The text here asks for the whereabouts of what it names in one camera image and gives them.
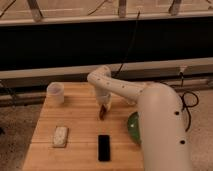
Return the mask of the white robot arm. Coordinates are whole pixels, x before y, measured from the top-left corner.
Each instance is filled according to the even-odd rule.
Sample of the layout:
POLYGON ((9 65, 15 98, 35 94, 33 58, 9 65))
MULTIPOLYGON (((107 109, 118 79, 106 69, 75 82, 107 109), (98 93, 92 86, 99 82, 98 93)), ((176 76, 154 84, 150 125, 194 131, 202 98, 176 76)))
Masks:
POLYGON ((112 93, 136 103, 144 171, 193 171, 183 103, 172 87, 115 79, 106 65, 90 72, 87 81, 99 105, 108 105, 112 93))

